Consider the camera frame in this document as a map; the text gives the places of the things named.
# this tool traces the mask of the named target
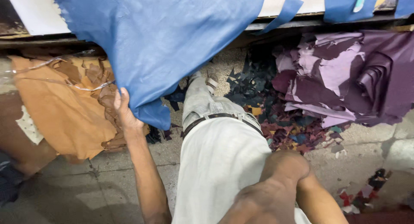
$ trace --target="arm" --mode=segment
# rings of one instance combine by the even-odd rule
[[[275,152],[266,159],[260,181],[239,192],[220,224],[294,224],[297,190],[299,206],[312,224],[347,224],[335,200],[315,181],[306,158],[290,150]]]
[[[334,198],[313,173],[298,182],[296,200],[312,224],[348,224]]]
[[[164,184],[149,152],[144,136],[144,123],[134,117],[128,107],[129,94],[121,88],[116,91],[114,106],[120,117],[131,160],[134,164],[137,194],[142,216],[147,224],[170,224],[171,213]]]

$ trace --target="white paper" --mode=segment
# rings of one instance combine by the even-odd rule
[[[39,142],[43,139],[43,135],[39,132],[39,129],[34,124],[33,119],[28,114],[24,105],[22,105],[22,112],[22,118],[16,120],[17,125],[22,129],[30,141],[34,142],[36,145],[39,145]]]
[[[302,0],[303,5],[298,14],[324,12],[325,0]],[[265,0],[258,17],[277,16],[282,10],[285,0]]]
[[[70,33],[55,0],[10,0],[32,36]]]

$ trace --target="plastic wrap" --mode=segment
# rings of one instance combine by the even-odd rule
[[[32,78],[15,78],[15,75],[21,74],[21,73],[26,73],[30,70],[35,70],[35,69],[38,69],[38,68],[41,68],[41,67],[44,67],[44,66],[49,66],[50,64],[52,64],[53,62],[56,62],[56,61],[68,62],[68,61],[71,60],[71,58],[87,57],[87,56],[91,55],[94,51],[95,50],[87,50],[87,51],[82,51],[82,52],[74,53],[74,54],[61,55],[61,56],[58,56],[58,57],[51,58],[51,59],[49,59],[47,61],[44,61],[42,63],[39,63],[39,64],[37,64],[36,66],[33,66],[33,67],[28,67],[28,68],[20,69],[20,70],[6,70],[6,71],[3,71],[3,72],[0,72],[0,84],[13,84],[14,79],[32,79]],[[115,81],[114,79],[110,79],[109,81],[103,82],[99,86],[97,86],[93,89],[89,89],[89,88],[79,87],[79,86],[77,86],[77,84],[74,84],[69,79],[66,80],[66,83],[63,83],[63,82],[57,81],[57,80],[53,80],[53,79],[48,79],[48,78],[45,78],[45,79],[36,78],[36,80],[67,85],[67,86],[75,87],[77,89],[85,90],[85,91],[96,91],[96,90],[99,90],[99,89],[101,89],[105,86],[108,86],[109,84],[111,84]]]

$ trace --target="brown belt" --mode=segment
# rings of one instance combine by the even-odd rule
[[[231,117],[231,118],[235,118],[238,119],[237,116],[235,116],[234,114],[211,114],[208,116],[210,119],[211,118],[216,118],[216,117]],[[205,121],[206,118],[202,117],[200,119],[195,120],[193,123],[191,123],[184,131],[184,135],[183,135],[183,139],[187,136],[187,134],[191,131],[191,129],[193,129],[196,125],[198,125],[200,122]],[[255,129],[257,132],[260,133],[261,136],[263,136],[262,132],[256,127],[254,126],[252,123],[246,121],[246,120],[242,120],[244,123],[246,123],[248,126],[252,127],[253,129]]]

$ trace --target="fingers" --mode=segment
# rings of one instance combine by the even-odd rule
[[[115,91],[115,100],[113,101],[113,107],[116,111],[119,110],[119,107],[121,106],[121,95],[119,94],[119,90],[117,89]]]
[[[120,110],[128,110],[128,104],[129,104],[129,94],[126,88],[121,88],[121,106]]]
[[[117,89],[115,91],[115,100],[113,102],[114,108],[117,110],[117,112],[126,112],[129,104],[129,94],[126,88],[121,88],[121,94],[119,94],[119,90]]]

